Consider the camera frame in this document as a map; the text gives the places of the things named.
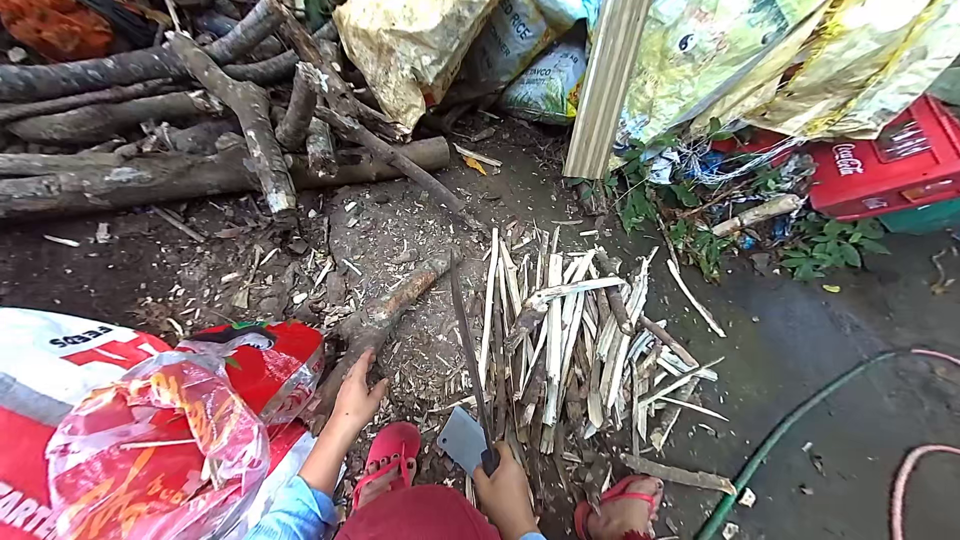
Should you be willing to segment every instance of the green hose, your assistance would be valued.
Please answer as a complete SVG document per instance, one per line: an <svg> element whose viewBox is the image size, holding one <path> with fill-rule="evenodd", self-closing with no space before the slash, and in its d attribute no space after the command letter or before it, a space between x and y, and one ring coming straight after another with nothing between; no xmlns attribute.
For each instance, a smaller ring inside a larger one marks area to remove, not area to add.
<svg viewBox="0 0 960 540"><path fill-rule="evenodd" d="M783 437L783 435L787 433L790 428L792 428L793 425L811 408L823 401L824 398L832 394L836 389L846 384L850 379L853 379L857 375L863 373L868 367L871 367L887 358L904 354L922 353L916 349L898 350L881 353L872 358L868 358L853 366L850 371L836 378L827 386L824 386L819 392L810 396L810 398L795 408L793 412L783 418L783 420L780 420L780 423L777 424L777 427L771 431L769 435L767 435L767 438L764 439L763 444L756 449L756 452L754 452L754 455L751 456L750 461L747 461L743 471L740 472L740 475L737 476L736 480L733 482L733 486L736 488L737 494L724 496L723 500L720 501L720 504L713 509L710 519L704 523L704 526L700 529L700 532L697 533L695 540L710 540L710 538L716 534L716 531L727 520L727 514L730 513L731 509L733 509L733 505L736 504L736 501L740 496L740 492L743 491L743 488L747 486L747 482L750 481L750 478L754 475L756 470L760 468L763 460L767 458L767 455L771 450L773 450L774 446L780 442L780 438Z"/></svg>

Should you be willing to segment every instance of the green crate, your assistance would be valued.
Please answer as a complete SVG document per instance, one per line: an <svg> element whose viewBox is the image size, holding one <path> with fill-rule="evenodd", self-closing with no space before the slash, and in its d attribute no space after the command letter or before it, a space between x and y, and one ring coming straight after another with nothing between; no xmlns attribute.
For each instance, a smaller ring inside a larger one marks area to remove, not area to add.
<svg viewBox="0 0 960 540"><path fill-rule="evenodd" d="M960 199L885 213L877 218L891 233L927 234L960 228Z"/></svg>

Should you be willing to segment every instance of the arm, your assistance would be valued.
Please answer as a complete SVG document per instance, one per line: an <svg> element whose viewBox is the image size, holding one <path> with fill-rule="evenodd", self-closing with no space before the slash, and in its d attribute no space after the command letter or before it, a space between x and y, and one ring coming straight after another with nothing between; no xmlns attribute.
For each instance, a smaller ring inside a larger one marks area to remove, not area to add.
<svg viewBox="0 0 960 540"><path fill-rule="evenodd" d="M500 531L503 540L541 540L534 509L527 493L530 491L523 468L514 459L510 445L496 443L500 452L500 466L491 476L478 466L473 471L477 498L483 513Z"/></svg>
<svg viewBox="0 0 960 540"><path fill-rule="evenodd" d="M367 389L367 368L372 356L373 351L367 350L350 368L333 413L299 474L280 488L270 511L247 533L248 539L316 540L336 524L331 497L340 476L340 464L387 393L387 380Z"/></svg>

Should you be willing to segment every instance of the foot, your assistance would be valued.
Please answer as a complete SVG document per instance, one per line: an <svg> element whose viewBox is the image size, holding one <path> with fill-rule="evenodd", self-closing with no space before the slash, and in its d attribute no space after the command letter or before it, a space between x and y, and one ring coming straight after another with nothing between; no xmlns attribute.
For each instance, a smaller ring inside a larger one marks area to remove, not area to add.
<svg viewBox="0 0 960 540"><path fill-rule="evenodd" d="M390 465L397 459L400 459L400 454L394 454L390 458L384 457L380 459L379 462L371 461L370 463L367 463L367 468L364 470L364 476L372 475L376 473L381 468ZM414 479L414 475L417 473L417 461L413 457L408 457L405 465L409 475L408 478L412 482ZM369 504L371 501L373 501L377 497L390 491L391 490L390 483L396 479L401 479L401 478L403 478L403 475L400 473L400 468L394 466L390 470L390 472L385 473L382 477L379 477L370 482L367 482L367 485L363 486L360 489L360 499L359 499L359 502L357 503L356 508L353 508L353 511L355 512L361 506L365 504Z"/></svg>
<svg viewBox="0 0 960 540"><path fill-rule="evenodd" d="M626 493L644 493L653 496L650 504L641 499L618 499L600 504L600 514L590 512L587 532L593 540L620 540L630 531L644 534L651 531L657 520L657 510L663 499L663 480L645 477L627 486Z"/></svg>

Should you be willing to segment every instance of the light blue sleeve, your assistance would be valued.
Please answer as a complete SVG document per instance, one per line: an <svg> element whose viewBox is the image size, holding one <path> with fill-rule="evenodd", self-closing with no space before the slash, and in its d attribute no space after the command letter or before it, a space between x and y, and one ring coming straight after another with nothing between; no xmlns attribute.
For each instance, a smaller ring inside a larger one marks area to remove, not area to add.
<svg viewBox="0 0 960 540"><path fill-rule="evenodd" d="M337 523L333 501L293 477L276 492L270 510L247 533L247 540L318 540Z"/></svg>

